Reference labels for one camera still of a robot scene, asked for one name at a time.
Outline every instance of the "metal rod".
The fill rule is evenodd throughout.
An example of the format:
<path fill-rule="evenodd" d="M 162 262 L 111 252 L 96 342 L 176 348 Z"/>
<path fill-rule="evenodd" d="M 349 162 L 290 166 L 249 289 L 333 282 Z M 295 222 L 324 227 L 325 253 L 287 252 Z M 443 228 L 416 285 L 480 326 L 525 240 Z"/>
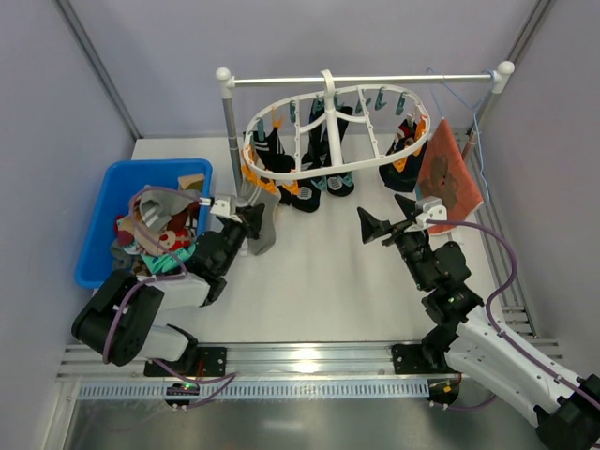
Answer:
<path fill-rule="evenodd" d="M 237 142 L 237 131 L 235 130 L 235 117 L 233 115 L 232 98 L 223 99 L 223 111 L 225 112 L 225 126 L 227 127 L 227 141 L 229 143 L 229 156 L 232 159 L 233 181 L 237 195 L 242 192 L 242 163 L 240 161 L 240 147 Z"/>
<path fill-rule="evenodd" d="M 397 75 L 382 77 L 333 77 L 335 84 L 419 84 L 419 83 L 489 83 L 488 73 L 477 75 Z M 322 77 L 306 78 L 259 78 L 251 80 L 232 79 L 231 87 L 276 86 L 284 84 L 323 84 Z"/>
<path fill-rule="evenodd" d="M 510 49 L 510 52 L 506 57 L 507 61 L 512 61 L 515 66 L 521 62 L 525 52 L 529 49 L 529 46 L 533 42 L 535 35 L 537 35 L 537 32 L 540 30 L 542 24 L 546 20 L 546 17 L 548 16 L 548 13 L 555 3 L 556 0 L 537 0 L 537 3 L 532 8 L 532 12 L 527 18 L 527 21 L 521 28 L 517 40 L 513 44 L 513 47 Z M 493 110 L 497 101 L 498 96 L 492 95 L 489 96 L 479 107 L 479 110 L 477 111 L 477 122 L 479 123 L 480 130 L 483 122 L 489 117 L 489 113 L 491 110 Z M 463 159 L 466 158 L 473 150 L 473 139 L 476 138 L 476 133 L 473 129 L 474 124 L 471 125 L 469 141 L 462 150 Z"/>
<path fill-rule="evenodd" d="M 140 139 L 142 134 L 138 130 L 138 127 L 131 117 L 131 114 L 129 114 L 129 111 L 125 106 L 125 102 L 119 95 L 119 92 L 117 91 L 108 70 L 104 67 L 98 52 L 92 44 L 92 40 L 89 36 L 87 36 L 87 32 L 83 27 L 82 21 L 80 21 L 79 17 L 77 16 L 75 9 L 73 9 L 73 6 L 68 0 L 53 0 L 53 2 L 58 8 L 60 14 L 63 16 L 63 19 L 65 20 L 65 23 L 67 24 L 72 36 L 75 38 L 75 41 L 85 55 L 87 62 L 96 74 L 100 85 L 104 89 L 104 92 L 119 114 L 123 125 L 125 125 L 125 127 L 129 130 L 129 134 L 131 134 L 131 137 L 134 140 Z"/>
<path fill-rule="evenodd" d="M 540 30 L 555 3 L 556 0 L 537 1 L 527 18 L 527 21 L 523 25 L 523 28 L 521 28 L 517 40 L 513 44 L 513 48 L 510 49 L 508 57 L 506 58 L 507 60 L 512 61 L 515 65 L 518 65 L 521 62 L 525 52 L 533 42 L 533 38 L 537 35 L 537 32 Z"/>

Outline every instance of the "black sock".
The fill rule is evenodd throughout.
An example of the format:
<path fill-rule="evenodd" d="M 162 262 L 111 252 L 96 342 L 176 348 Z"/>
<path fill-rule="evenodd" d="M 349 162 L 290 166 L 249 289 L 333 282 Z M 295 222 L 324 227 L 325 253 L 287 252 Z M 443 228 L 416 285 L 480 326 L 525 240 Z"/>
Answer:
<path fill-rule="evenodd" d="M 399 132 L 387 151 L 387 156 L 404 149 L 408 140 L 414 140 L 416 123 L 413 123 L 410 127 L 408 121 L 404 119 L 398 128 Z M 418 156 L 408 156 L 402 172 L 398 172 L 393 163 L 380 166 L 379 174 L 385 185 L 396 192 L 413 192 L 427 148 L 428 145 L 425 143 Z"/>
<path fill-rule="evenodd" d="M 341 113 L 353 115 L 351 106 L 343 106 Z M 337 120 L 337 128 L 339 129 L 339 142 L 344 139 L 346 130 L 348 129 L 348 121 L 344 119 Z M 321 141 L 321 159 L 323 166 L 331 166 L 331 154 L 329 153 L 329 137 L 327 131 L 324 132 Z M 327 192 L 336 197 L 346 197 L 354 190 L 354 181 L 352 172 L 340 172 L 333 175 L 327 175 Z"/>
<path fill-rule="evenodd" d="M 323 115 L 323 110 L 313 112 L 310 110 L 310 123 L 317 120 Z M 302 170 L 318 169 L 321 162 L 319 155 L 321 154 L 321 131 L 322 126 L 318 125 L 308 132 L 308 151 L 302 156 Z M 321 204 L 321 191 L 325 190 L 325 180 L 322 176 L 305 178 L 298 180 L 300 192 L 297 195 L 292 195 L 291 204 L 294 208 L 306 213 L 313 213 Z"/>
<path fill-rule="evenodd" d="M 262 164 L 269 171 L 287 173 L 295 167 L 295 162 L 292 156 L 285 154 L 278 131 L 279 128 L 274 127 L 271 134 L 266 136 L 263 141 L 259 139 L 259 132 L 254 131 L 254 148 Z"/>

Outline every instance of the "white table surface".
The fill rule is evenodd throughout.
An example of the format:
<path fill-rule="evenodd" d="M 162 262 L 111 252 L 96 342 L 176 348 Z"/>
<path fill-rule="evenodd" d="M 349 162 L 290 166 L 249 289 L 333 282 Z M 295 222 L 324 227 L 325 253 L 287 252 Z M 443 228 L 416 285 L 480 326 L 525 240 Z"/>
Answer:
<path fill-rule="evenodd" d="M 387 148 L 393 136 L 379 136 Z M 292 140 L 282 138 L 285 148 Z M 364 158 L 368 141 L 349 135 L 345 158 Z M 226 138 L 138 140 L 133 159 L 206 158 L 214 168 L 212 192 L 234 193 Z M 261 256 L 238 256 L 228 285 L 210 307 L 174 314 L 172 323 L 203 342 L 294 342 L 413 340 L 433 321 L 425 313 L 408 269 L 395 247 L 364 246 L 356 207 L 379 219 L 403 219 L 394 193 L 377 168 L 354 173 L 354 192 L 346 198 L 322 195 L 312 214 L 280 206 L 277 241 Z M 480 233 L 452 232 L 467 258 L 467 285 L 484 299 L 495 289 Z M 431 238 L 436 248 L 448 236 Z M 501 318 L 500 307 L 494 308 Z"/>

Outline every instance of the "gray sock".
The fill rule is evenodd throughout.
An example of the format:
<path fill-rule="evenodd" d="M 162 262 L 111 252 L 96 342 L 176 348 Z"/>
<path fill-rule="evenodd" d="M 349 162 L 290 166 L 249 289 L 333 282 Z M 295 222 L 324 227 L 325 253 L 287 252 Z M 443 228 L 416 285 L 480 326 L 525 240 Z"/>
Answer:
<path fill-rule="evenodd" d="M 250 203 L 250 206 L 264 204 L 262 213 L 261 230 L 258 239 L 248 239 L 247 244 L 253 255 L 260 255 L 275 244 L 275 208 L 279 204 L 280 196 L 253 185 L 248 180 L 244 180 L 241 191 L 242 199 Z"/>
<path fill-rule="evenodd" d="M 200 197 L 197 190 L 184 190 L 187 194 Z M 153 232 L 159 232 L 167 225 L 175 214 L 181 213 L 193 200 L 174 192 L 164 190 L 148 190 L 140 198 L 140 213 L 143 223 Z"/>

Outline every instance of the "orange clip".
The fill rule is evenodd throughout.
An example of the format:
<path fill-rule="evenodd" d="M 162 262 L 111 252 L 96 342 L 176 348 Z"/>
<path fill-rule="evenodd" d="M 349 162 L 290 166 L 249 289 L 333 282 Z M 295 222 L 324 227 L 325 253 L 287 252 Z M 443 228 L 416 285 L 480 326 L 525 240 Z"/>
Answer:
<path fill-rule="evenodd" d="M 293 180 L 290 185 L 286 185 L 285 183 L 282 183 L 281 185 L 292 195 L 298 195 L 300 193 L 300 187 L 298 186 L 298 182 L 296 180 Z"/>
<path fill-rule="evenodd" d="M 252 157 L 253 162 L 256 162 L 257 156 L 256 156 L 256 153 L 254 152 L 254 150 L 252 150 L 251 157 Z M 244 160 L 244 162 L 242 164 L 242 173 L 244 174 L 246 179 L 253 185 L 258 186 L 259 188 L 263 188 L 267 192 L 271 192 L 272 194 L 277 194 L 278 187 L 275 185 L 275 182 L 273 180 L 268 180 L 268 178 L 265 178 L 265 180 L 268 180 L 268 181 L 266 181 L 266 182 L 263 181 L 261 178 L 256 176 L 256 173 L 254 171 L 252 171 L 250 169 L 250 167 L 248 166 L 248 164 L 246 162 L 246 157 L 243 156 L 243 160 Z"/>
<path fill-rule="evenodd" d="M 416 131 L 414 132 L 414 140 L 418 141 L 419 139 L 421 139 L 421 137 L 425 134 L 425 116 L 421 115 L 421 121 L 418 123 L 418 125 L 416 126 Z M 419 147 L 419 149 L 413 153 L 413 155 L 415 155 L 416 157 L 419 156 L 419 154 L 421 153 L 421 150 L 423 149 L 423 146 Z"/>
<path fill-rule="evenodd" d="M 276 119 L 275 117 L 275 107 L 271 108 L 271 121 L 273 122 L 273 128 L 281 128 L 281 125 L 283 125 L 283 119 L 285 118 L 284 115 L 281 116 L 281 118 L 279 120 Z"/>
<path fill-rule="evenodd" d="M 404 170 L 404 167 L 406 167 L 406 158 L 404 157 L 403 159 L 399 159 L 398 161 L 394 161 L 394 168 L 398 171 L 398 172 L 402 172 Z"/>

